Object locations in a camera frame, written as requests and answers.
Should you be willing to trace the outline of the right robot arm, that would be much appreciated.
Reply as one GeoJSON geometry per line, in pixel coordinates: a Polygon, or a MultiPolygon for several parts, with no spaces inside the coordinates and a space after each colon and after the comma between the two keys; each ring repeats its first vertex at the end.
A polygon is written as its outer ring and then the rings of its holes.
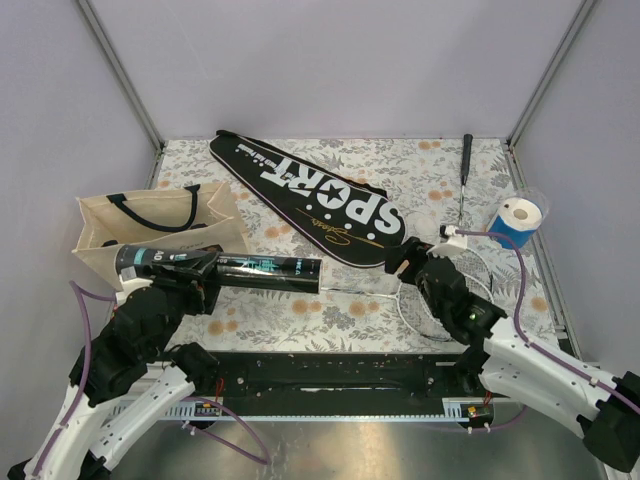
{"type": "Polygon", "coordinates": [[[439,248],[411,237],[386,255],[385,270],[415,286],[431,315],[465,346],[455,371],[464,394],[484,389],[555,420],[612,469],[633,471],[639,460],[639,377],[617,377],[548,345],[471,292],[439,248]]]}

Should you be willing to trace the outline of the black sport racket cover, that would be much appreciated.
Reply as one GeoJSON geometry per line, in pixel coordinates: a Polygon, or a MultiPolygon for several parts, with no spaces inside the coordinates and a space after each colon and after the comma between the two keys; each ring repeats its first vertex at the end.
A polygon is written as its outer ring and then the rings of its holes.
{"type": "Polygon", "coordinates": [[[225,130],[216,132],[209,152],[266,206],[345,265],[378,267],[405,239],[404,219],[382,189],[225,130]]]}

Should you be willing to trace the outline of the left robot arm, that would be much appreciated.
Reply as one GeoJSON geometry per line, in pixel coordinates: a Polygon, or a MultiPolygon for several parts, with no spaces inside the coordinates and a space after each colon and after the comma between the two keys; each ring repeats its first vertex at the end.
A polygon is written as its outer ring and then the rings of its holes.
{"type": "Polygon", "coordinates": [[[107,479],[123,456],[174,403],[205,395],[218,361],[201,345],[174,350],[169,367],[120,415],[109,414],[164,351],[183,318],[212,312],[220,286],[217,251],[122,246],[116,305],[70,373],[61,410],[43,445],[12,466],[10,479],[107,479]]]}

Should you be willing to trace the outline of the black shuttlecock tube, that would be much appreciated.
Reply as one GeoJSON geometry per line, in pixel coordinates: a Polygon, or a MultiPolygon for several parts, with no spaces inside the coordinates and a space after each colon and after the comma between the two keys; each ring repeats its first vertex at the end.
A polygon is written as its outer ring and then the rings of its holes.
{"type": "MultiPolygon", "coordinates": [[[[115,271],[133,266],[143,278],[175,278],[151,272],[153,260],[170,254],[197,250],[156,249],[134,245],[122,246],[115,257],[115,271]]],[[[320,291],[322,261],[315,258],[279,257],[258,254],[220,253],[214,275],[197,280],[224,287],[266,289],[317,294],[320,291]]]]}

